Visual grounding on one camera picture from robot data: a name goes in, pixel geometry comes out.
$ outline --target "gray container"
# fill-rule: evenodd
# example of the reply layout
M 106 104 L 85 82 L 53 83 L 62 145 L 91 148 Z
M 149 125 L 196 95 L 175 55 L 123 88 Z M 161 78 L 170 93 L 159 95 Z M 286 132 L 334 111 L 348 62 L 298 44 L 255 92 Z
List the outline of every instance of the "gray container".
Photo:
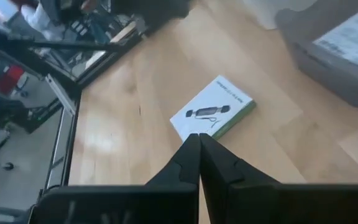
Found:
M 313 41 L 358 13 L 358 0 L 319 0 L 305 11 L 280 11 L 276 22 L 298 68 L 358 107 L 358 65 Z

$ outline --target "gray plastic bin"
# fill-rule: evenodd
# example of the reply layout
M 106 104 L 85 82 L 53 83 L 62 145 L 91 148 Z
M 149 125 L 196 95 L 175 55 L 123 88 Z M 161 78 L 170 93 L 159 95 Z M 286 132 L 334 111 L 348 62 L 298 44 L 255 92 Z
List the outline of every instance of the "gray plastic bin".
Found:
M 276 22 L 298 68 L 358 107 L 358 65 L 313 43 L 358 13 L 358 0 L 319 0 L 305 11 L 280 11 Z

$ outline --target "paper label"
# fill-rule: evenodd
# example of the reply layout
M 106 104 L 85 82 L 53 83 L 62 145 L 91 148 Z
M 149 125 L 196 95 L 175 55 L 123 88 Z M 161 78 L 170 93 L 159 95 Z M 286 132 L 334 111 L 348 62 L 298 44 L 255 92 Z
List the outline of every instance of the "paper label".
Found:
M 358 13 L 313 43 L 358 65 Z

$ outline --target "wooden floor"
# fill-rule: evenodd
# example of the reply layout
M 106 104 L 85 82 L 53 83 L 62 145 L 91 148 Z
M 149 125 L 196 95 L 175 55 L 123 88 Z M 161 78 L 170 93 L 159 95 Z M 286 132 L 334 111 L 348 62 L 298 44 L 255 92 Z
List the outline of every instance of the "wooden floor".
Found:
M 281 182 L 358 183 L 358 109 L 234 0 L 200 0 L 83 92 L 70 184 L 144 184 L 181 145 L 169 119 L 217 75 L 258 104 L 221 144 Z

